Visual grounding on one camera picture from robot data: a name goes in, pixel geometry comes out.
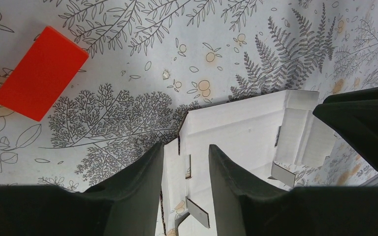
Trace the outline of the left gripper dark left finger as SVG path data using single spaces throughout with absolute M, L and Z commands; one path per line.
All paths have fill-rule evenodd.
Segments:
M 84 192 L 56 185 L 0 186 L 0 236 L 153 236 L 163 144 Z

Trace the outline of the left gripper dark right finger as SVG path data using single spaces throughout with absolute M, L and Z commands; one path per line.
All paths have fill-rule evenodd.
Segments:
M 220 236 L 378 236 L 378 187 L 279 189 L 209 146 Z

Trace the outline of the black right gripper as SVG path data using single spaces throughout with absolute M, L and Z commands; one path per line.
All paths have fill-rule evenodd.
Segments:
M 378 87 L 330 95 L 313 115 L 378 172 Z

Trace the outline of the white cardboard paper box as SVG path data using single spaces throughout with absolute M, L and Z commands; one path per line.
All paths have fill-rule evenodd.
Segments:
M 209 146 L 276 188 L 317 170 L 330 155 L 333 130 L 313 115 L 319 93 L 283 90 L 189 111 L 178 138 L 164 147 L 162 209 L 167 236 L 217 233 L 209 174 Z

